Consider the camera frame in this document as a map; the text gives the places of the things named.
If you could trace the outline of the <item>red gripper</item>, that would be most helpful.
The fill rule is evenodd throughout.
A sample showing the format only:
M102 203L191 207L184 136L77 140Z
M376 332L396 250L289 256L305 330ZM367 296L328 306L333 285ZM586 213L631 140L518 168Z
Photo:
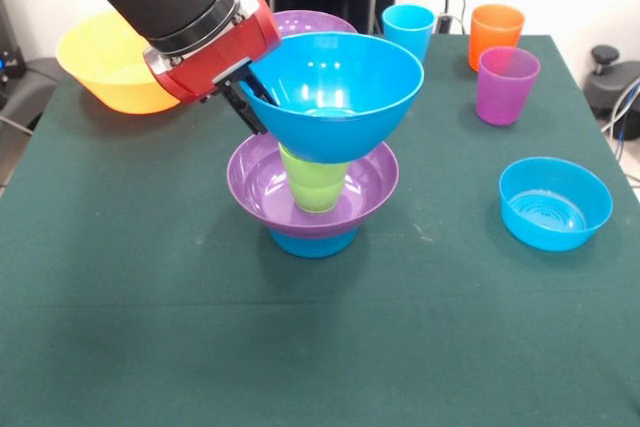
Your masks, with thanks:
M204 45L178 55L149 47L144 51L144 60L165 91L182 102L193 102L213 93L221 79L248 62L261 59L280 43L280 31L266 0L237 0L236 18ZM254 73L243 73L239 84L253 97L278 105ZM254 135L268 132L230 81L220 83L218 93Z

